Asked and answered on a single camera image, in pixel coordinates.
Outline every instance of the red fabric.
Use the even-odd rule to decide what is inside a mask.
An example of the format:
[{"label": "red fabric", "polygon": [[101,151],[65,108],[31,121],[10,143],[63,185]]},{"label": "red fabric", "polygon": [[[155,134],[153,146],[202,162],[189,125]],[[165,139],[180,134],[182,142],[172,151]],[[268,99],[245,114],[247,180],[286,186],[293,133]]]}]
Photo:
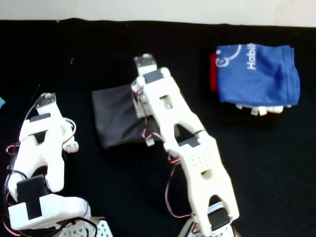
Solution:
[{"label": "red fabric", "polygon": [[213,92],[217,92],[217,68],[215,64],[216,60],[216,54],[212,53],[212,55],[209,57],[210,62],[210,89]]}]

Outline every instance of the black wire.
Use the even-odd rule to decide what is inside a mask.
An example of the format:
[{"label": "black wire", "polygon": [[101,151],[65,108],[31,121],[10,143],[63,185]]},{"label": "black wire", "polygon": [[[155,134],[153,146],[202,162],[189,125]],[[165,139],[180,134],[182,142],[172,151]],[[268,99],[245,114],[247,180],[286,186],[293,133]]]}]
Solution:
[{"label": "black wire", "polygon": [[22,175],[25,179],[28,178],[28,177],[26,176],[26,174],[23,173],[23,172],[21,172],[21,171],[18,171],[18,170],[15,170],[15,169],[12,169],[12,170],[10,170],[10,171],[11,171],[11,173],[17,173],[17,174]]},{"label": "black wire", "polygon": [[[82,218],[82,217],[75,217],[75,218],[72,218],[72,219],[68,219],[66,220],[57,230],[53,231],[52,233],[49,233],[48,235],[45,235],[45,236],[42,236],[42,237],[52,237],[56,234],[58,234],[63,228],[65,228],[68,224],[74,222],[74,221],[77,221],[77,220],[81,220],[81,221],[85,221],[87,223],[89,223],[90,225],[92,225],[94,228],[95,228],[95,233],[94,233],[94,237],[97,236],[98,234],[98,227],[96,224],[94,224],[92,221],[88,220],[88,219],[85,219],[85,218]],[[24,234],[23,232],[19,231],[19,233],[25,237],[29,237],[28,235]]]},{"label": "black wire", "polygon": [[[37,93],[39,87],[40,87],[40,84],[36,87],[36,89],[35,89],[35,91],[34,91],[32,97],[31,97],[31,99],[30,99],[30,101],[29,101],[29,104],[28,104],[27,108],[30,107],[31,103],[33,102],[33,100],[34,100],[34,98],[35,98],[35,96],[36,96],[36,93]],[[27,117],[30,115],[30,112],[31,112],[31,111],[33,110],[33,108],[35,107],[35,105],[36,105],[37,101],[39,100],[39,98],[35,101],[35,103],[34,103],[34,104],[31,106],[31,108],[27,111],[27,113],[26,113],[26,115],[25,115],[25,117],[24,117],[24,120],[26,120]],[[15,143],[18,143],[18,141],[19,141],[19,133],[18,133],[18,135],[17,135],[17,138],[16,138],[16,142],[15,142]],[[3,185],[3,207],[4,207],[5,215],[7,216],[8,219],[9,219],[9,211],[8,211],[8,207],[7,207],[7,202],[6,202],[5,196],[6,196],[6,192],[7,192],[8,182],[9,182],[9,179],[10,179],[10,177],[11,177],[11,174],[12,174],[12,171],[13,171],[13,166],[14,166],[14,163],[15,163],[15,160],[16,160],[16,157],[17,157],[17,156],[14,155],[15,151],[16,151],[16,146],[13,147],[13,152],[12,152],[12,155],[11,155],[11,158],[10,158],[10,163],[9,163],[9,166],[7,167],[7,170],[9,171],[9,173],[8,173],[7,176],[6,176],[5,182],[4,182],[4,185]],[[23,177],[26,177],[26,178],[27,178],[27,176],[26,176],[25,174],[22,174],[22,172],[19,173],[19,174],[22,175]]]}]

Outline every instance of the blue bag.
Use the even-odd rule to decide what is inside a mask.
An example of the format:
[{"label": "blue bag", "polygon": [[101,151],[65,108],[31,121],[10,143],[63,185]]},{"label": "blue bag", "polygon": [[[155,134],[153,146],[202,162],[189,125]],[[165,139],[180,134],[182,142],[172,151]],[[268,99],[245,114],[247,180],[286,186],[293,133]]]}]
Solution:
[{"label": "blue bag", "polygon": [[248,106],[296,105],[300,82],[294,49],[238,44],[216,48],[220,102]]}]

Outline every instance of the white wall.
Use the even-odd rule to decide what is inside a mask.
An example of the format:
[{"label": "white wall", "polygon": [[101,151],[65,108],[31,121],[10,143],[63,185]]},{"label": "white wall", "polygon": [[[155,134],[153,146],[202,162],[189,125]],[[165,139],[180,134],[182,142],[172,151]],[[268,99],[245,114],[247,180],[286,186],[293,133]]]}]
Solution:
[{"label": "white wall", "polygon": [[316,0],[0,0],[0,19],[316,26]]}]

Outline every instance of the white logo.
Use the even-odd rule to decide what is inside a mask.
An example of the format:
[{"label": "white logo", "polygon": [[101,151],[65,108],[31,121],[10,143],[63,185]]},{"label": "white logo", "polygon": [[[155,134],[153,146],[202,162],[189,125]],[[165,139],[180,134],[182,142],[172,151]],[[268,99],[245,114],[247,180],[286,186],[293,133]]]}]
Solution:
[{"label": "white logo", "polygon": [[249,49],[249,52],[247,53],[247,69],[256,70],[256,45],[253,43],[249,43],[247,44],[247,48]]},{"label": "white logo", "polygon": [[[229,61],[233,60],[234,58],[236,58],[239,53],[241,51],[241,44],[238,45],[237,51],[230,57],[224,57],[224,58],[216,58],[215,60],[215,64],[217,67],[221,68],[221,67],[227,67],[229,65]],[[216,51],[216,54],[219,55],[221,54],[220,50]]]}]

